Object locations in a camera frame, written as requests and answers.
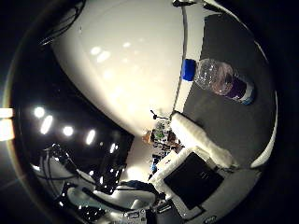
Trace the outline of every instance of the dark background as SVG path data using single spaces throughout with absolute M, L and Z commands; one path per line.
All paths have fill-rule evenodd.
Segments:
M 21 37 L 48 2 L 50 1 L 1 1 L 1 84 L 4 83 L 5 74 Z M 296 223 L 299 199 L 297 173 L 299 28 L 295 1 L 226 0 L 219 2 L 233 11 L 250 28 L 261 44 L 274 73 L 279 101 L 278 137 L 264 175 L 250 196 L 221 223 Z M 8 178 L 4 173 L 7 169 L 4 165 L 2 163 L 0 167 L 1 183 Z M 21 195 L 16 194 L 10 202 L 1 199 L 0 215 L 7 219 L 7 223 L 17 221 L 28 223 L 26 220 L 32 220 L 26 218 L 28 216 L 36 216 L 36 223 L 49 223 L 49 220 L 46 221 L 45 217 L 39 215 L 40 211 L 26 207 L 30 202 L 19 203 L 19 197 Z M 8 203 L 14 203 L 16 210 L 5 211 Z

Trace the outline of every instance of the bright light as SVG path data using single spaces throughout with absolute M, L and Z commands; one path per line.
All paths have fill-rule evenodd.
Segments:
M 43 107 L 37 107 L 35 109 L 35 116 L 38 118 L 38 119 L 41 119 L 42 117 L 44 117 L 45 115 L 45 109 Z
M 114 72 L 113 72 L 113 70 L 110 70 L 110 69 L 106 69 L 103 73 L 104 79 L 107 79 L 107 80 L 112 79 L 113 76 L 114 76 Z
M 107 60 L 111 56 L 111 53 L 107 50 L 104 50 L 102 53 L 100 53 L 99 56 L 97 56 L 96 61 L 98 63 L 102 63 L 105 60 Z
M 15 138 L 11 119 L 0 120 L 0 141 L 7 141 Z
M 99 54 L 99 52 L 101 52 L 101 48 L 100 47 L 93 47 L 91 49 L 91 55 L 97 55 L 97 54 Z
M 90 130 L 86 137 L 86 144 L 90 145 L 95 137 L 95 130 Z
M 113 152 L 114 152 L 114 149 L 115 149 L 115 143 L 113 143 L 113 144 L 111 145 L 110 153 L 113 153 Z
M 128 62 L 129 62 L 129 60 L 128 60 L 127 58 L 123 58 L 121 61 L 122 61 L 123 63 L 128 63 Z
M 36 171 L 40 171 L 39 166 L 31 165 Z
M 127 169 L 128 179 L 144 181 L 144 172 L 137 166 L 131 166 Z
M 9 119 L 13 116 L 13 109 L 0 108 L 0 119 Z
M 123 43 L 122 45 L 124 48 L 129 48 L 131 46 L 131 43 L 130 42 L 125 42 Z
M 65 136 L 71 136 L 74 133 L 74 129 L 70 126 L 65 126 L 63 132 Z
M 41 125 L 40 132 L 42 134 L 46 134 L 49 131 L 52 123 L 53 123 L 53 116 L 50 115 L 46 116 L 46 118 L 44 119 Z

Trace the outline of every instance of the white curved panel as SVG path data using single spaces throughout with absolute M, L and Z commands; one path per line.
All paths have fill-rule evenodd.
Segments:
M 134 135 L 172 112 L 183 51 L 181 9 L 168 0 L 88 1 L 53 44 L 61 67 L 101 111 Z

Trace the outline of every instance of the gray surface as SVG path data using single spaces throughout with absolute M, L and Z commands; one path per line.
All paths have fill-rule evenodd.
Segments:
M 217 219 L 224 217 L 245 199 L 259 177 L 260 173 L 257 170 L 239 170 L 229 175 L 208 200 L 202 204 L 206 209 L 205 213 L 187 223 L 204 223 L 207 218 L 215 215 Z
M 242 105 L 192 84 L 183 114 L 228 149 L 244 168 L 260 156 L 275 122 L 275 93 L 268 65 L 250 33 L 227 15 L 206 18 L 201 59 L 227 62 L 253 79 L 256 98 Z

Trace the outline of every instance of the ceiling light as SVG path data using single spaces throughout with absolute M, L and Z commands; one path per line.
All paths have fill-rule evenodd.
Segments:
M 53 116 L 46 116 L 43 123 L 41 124 L 40 132 L 42 134 L 46 134 L 49 131 L 52 123 L 53 123 Z
M 98 63 L 102 63 L 105 60 L 107 60 L 111 56 L 111 53 L 107 50 L 104 50 L 102 53 L 100 53 L 99 56 L 97 56 L 96 61 Z
M 99 52 L 101 52 L 101 48 L 100 47 L 93 47 L 91 49 L 91 55 L 97 55 L 97 54 L 99 54 Z
M 65 136 L 71 136 L 74 133 L 74 129 L 70 126 L 65 126 L 63 132 Z
M 110 153 L 113 153 L 113 152 L 114 152 L 114 149 L 115 149 L 115 143 L 113 143 L 113 144 L 111 145 Z
M 11 119 L 0 120 L 0 141 L 7 141 L 15 138 Z
M 41 119 L 42 117 L 44 117 L 45 115 L 45 109 L 43 107 L 37 107 L 35 109 L 35 116 L 38 118 L 38 119 Z
M 95 137 L 95 130 L 90 130 L 86 137 L 86 144 L 90 145 Z
M 9 119 L 13 116 L 12 108 L 0 108 L 0 119 Z

